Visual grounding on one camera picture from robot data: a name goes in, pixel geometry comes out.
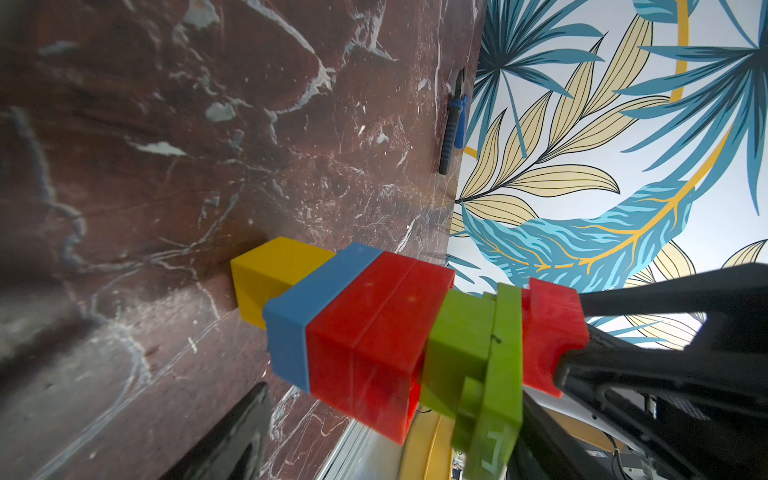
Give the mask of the small red lego brick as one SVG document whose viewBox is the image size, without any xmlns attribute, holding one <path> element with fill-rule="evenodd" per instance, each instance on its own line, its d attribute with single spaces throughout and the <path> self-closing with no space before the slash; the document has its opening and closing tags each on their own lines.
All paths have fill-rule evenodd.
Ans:
<svg viewBox="0 0 768 480">
<path fill-rule="evenodd" d="M 579 293 L 562 285 L 531 278 L 523 290 L 523 383 L 561 398 L 554 382 L 560 358 L 584 349 L 589 333 Z"/>
</svg>

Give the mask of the red 2x4 lego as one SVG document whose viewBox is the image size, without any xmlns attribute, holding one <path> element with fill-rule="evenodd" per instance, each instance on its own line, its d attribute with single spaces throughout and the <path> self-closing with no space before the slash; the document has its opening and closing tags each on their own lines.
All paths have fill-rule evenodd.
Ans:
<svg viewBox="0 0 768 480">
<path fill-rule="evenodd" d="M 334 295 L 306 328 L 310 392 L 351 416 L 360 389 L 353 384 L 356 345 L 415 266 L 410 257 L 354 244 L 320 273 Z"/>
<path fill-rule="evenodd" d="M 384 252 L 372 268 L 383 304 L 352 356 L 354 418 L 403 444 L 420 396 L 426 343 L 455 274 L 439 265 Z"/>
</svg>

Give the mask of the blue handled pliers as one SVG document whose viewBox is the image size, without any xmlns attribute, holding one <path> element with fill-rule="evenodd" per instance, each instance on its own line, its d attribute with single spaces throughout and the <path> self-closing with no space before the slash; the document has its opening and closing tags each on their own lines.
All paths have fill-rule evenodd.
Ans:
<svg viewBox="0 0 768 480">
<path fill-rule="evenodd" d="M 448 106 L 448 117 L 440 152 L 438 172 L 447 175 L 453 152 L 464 147 L 469 97 L 465 92 L 466 69 L 456 76 L 453 96 Z"/>
</svg>

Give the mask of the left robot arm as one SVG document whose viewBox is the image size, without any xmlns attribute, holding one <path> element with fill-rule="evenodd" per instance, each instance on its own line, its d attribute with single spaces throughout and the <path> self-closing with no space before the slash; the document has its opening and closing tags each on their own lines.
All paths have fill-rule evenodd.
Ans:
<svg viewBox="0 0 768 480">
<path fill-rule="evenodd" d="M 598 479 L 529 396 L 568 396 L 674 479 L 767 475 L 767 268 L 733 266 L 578 293 L 531 280 L 475 297 L 452 270 L 346 250 L 279 256 L 240 280 L 266 309 L 278 374 L 396 442 L 419 407 L 455 424 L 470 479 L 530 453 L 553 479 Z"/>
</svg>

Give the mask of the green 2x4 lego brick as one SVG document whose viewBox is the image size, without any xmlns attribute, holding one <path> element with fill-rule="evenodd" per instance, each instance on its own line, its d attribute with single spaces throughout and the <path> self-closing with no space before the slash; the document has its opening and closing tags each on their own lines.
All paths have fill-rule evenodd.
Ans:
<svg viewBox="0 0 768 480">
<path fill-rule="evenodd" d="M 523 423 L 522 289 L 500 285 L 484 378 L 464 379 L 453 448 L 465 479 L 500 479 Z"/>
</svg>

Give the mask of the green 2x2 lego front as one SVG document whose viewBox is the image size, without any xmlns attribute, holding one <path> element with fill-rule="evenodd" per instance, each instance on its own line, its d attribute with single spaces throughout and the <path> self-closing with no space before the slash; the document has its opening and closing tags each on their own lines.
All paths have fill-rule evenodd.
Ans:
<svg viewBox="0 0 768 480">
<path fill-rule="evenodd" d="M 484 379 L 495 304 L 450 290 L 429 334 L 421 377 L 421 404 L 456 417 L 464 379 Z"/>
</svg>

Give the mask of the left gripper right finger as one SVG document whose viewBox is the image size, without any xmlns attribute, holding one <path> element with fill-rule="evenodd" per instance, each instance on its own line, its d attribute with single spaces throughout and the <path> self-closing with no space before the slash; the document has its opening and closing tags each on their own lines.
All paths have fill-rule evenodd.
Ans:
<svg viewBox="0 0 768 480">
<path fill-rule="evenodd" d="M 767 268 L 747 264 L 585 294 L 589 317 L 701 313 L 680 350 L 644 349 L 591 328 L 555 382 L 671 479 L 767 475 Z"/>
</svg>

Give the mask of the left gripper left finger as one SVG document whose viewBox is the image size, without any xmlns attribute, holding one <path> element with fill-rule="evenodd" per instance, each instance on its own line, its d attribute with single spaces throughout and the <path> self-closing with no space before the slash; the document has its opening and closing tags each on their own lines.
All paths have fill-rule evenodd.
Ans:
<svg viewBox="0 0 768 480">
<path fill-rule="evenodd" d="M 161 479 L 258 479 L 271 413 L 258 383 Z"/>
</svg>

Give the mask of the blue 2x4 lego brick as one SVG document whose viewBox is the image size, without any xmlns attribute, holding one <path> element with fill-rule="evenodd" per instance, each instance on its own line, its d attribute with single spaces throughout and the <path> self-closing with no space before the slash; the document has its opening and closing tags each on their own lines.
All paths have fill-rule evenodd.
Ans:
<svg viewBox="0 0 768 480">
<path fill-rule="evenodd" d="M 378 248 L 353 243 L 338 253 L 285 237 L 265 245 L 277 272 L 298 281 L 268 300 L 262 310 L 274 372 L 306 393 L 311 391 L 307 328 L 312 320 L 377 259 Z"/>
</svg>

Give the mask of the orange 2x2 lego brick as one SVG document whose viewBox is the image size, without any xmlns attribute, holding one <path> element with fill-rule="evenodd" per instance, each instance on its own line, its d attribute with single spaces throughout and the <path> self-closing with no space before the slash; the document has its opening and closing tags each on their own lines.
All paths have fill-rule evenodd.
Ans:
<svg viewBox="0 0 768 480">
<path fill-rule="evenodd" d="M 335 252 L 290 238 L 270 240 L 230 261 L 240 315 L 262 330 L 266 303 L 295 286 Z"/>
</svg>

